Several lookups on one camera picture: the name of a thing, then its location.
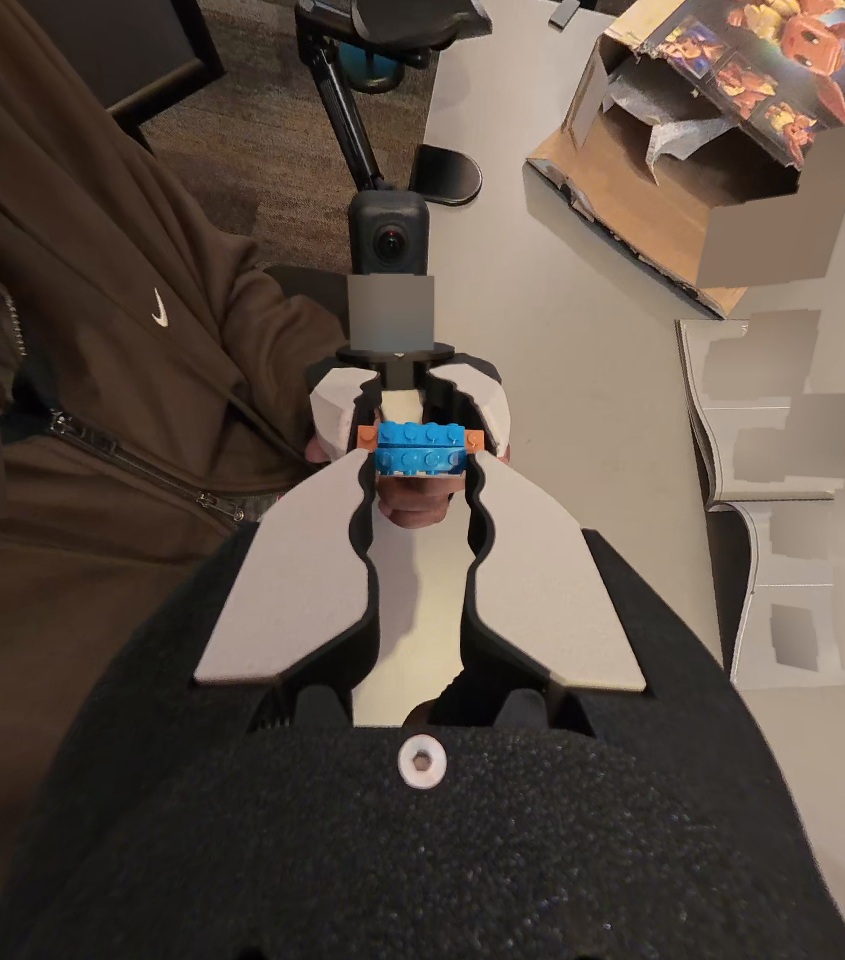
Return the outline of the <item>black office chair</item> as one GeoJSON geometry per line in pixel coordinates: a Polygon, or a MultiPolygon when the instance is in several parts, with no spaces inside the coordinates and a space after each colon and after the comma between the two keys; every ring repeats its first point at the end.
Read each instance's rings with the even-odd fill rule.
{"type": "Polygon", "coordinates": [[[298,1],[300,60],[319,80],[334,67],[359,92],[394,90],[405,69],[426,69],[454,42],[487,37],[493,23],[475,1],[298,1]]]}

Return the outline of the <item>person's brown hoodie torso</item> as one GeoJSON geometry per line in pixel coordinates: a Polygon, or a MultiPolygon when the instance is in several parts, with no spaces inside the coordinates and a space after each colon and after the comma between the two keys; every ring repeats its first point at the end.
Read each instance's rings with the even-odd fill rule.
{"type": "Polygon", "coordinates": [[[0,2],[0,887],[100,673],[292,487],[252,470],[257,418],[221,342],[244,265],[263,267],[255,243],[216,228],[0,2]]]}

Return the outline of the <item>brown white blue brick assembly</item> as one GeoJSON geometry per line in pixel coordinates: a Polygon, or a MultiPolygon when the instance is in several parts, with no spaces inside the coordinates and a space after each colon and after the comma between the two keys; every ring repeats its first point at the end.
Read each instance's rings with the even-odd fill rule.
{"type": "Polygon", "coordinates": [[[360,450],[453,449],[474,453],[485,450],[485,434],[481,429],[467,429],[461,424],[414,423],[382,420],[378,425],[359,425],[355,447],[360,450]]]}

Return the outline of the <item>black stand with oval base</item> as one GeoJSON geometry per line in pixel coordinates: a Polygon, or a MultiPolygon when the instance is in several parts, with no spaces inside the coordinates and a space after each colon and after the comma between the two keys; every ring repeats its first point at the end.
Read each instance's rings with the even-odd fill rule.
{"type": "MultiPolygon", "coordinates": [[[[368,95],[390,92],[405,78],[407,67],[429,66],[430,51],[378,52],[296,25],[300,60],[308,67],[357,190],[389,189],[381,173],[354,91],[368,95]]],[[[458,150],[420,144],[416,148],[408,189],[430,203],[463,207],[483,185],[477,162],[458,150]]]]}

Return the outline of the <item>blue four-stud brick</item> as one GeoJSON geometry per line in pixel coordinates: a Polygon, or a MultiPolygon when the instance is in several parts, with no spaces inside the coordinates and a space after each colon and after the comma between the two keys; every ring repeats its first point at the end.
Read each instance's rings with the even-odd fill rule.
{"type": "Polygon", "coordinates": [[[373,462],[380,476],[427,478],[464,474],[464,447],[378,446],[373,462]]]}

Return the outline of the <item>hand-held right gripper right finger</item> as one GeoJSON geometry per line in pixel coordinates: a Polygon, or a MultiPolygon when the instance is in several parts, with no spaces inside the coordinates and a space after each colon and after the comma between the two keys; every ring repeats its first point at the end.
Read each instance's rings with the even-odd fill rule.
{"type": "Polygon", "coordinates": [[[646,690],[583,531],[493,454],[467,458],[462,664],[511,688],[646,690]]]}

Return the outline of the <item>printed cardboard toy box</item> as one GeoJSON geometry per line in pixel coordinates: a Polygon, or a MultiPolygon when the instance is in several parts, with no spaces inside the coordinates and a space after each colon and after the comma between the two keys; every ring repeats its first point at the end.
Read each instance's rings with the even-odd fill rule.
{"type": "Polygon", "coordinates": [[[826,274],[845,216],[845,2],[632,2],[527,157],[720,319],[826,274]]]}

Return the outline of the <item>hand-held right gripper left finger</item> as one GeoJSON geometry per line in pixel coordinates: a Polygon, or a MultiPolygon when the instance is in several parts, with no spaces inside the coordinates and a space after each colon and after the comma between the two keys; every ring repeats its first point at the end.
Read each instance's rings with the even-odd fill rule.
{"type": "Polygon", "coordinates": [[[202,686],[358,686],[381,650],[376,471],[353,450],[263,516],[194,672],[202,686]]]}

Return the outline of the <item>white instruction booklet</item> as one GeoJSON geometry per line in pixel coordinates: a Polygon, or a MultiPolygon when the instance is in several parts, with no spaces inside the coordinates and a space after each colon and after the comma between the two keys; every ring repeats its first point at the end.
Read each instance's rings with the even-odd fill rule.
{"type": "Polygon", "coordinates": [[[845,383],[817,310],[677,325],[739,690],[845,686],[845,383]]]}

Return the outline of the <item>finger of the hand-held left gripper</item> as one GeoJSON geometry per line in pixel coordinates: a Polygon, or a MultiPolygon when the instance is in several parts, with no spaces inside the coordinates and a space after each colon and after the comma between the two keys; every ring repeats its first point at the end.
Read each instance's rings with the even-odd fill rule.
{"type": "Polygon", "coordinates": [[[358,447],[378,423],[381,374],[371,368],[333,366],[310,390],[313,424],[320,448],[339,460],[358,447]]]}
{"type": "Polygon", "coordinates": [[[508,457],[511,413],[501,375],[486,360],[450,360],[426,372],[426,414],[440,425],[482,430],[484,445],[498,459],[508,457]]]}

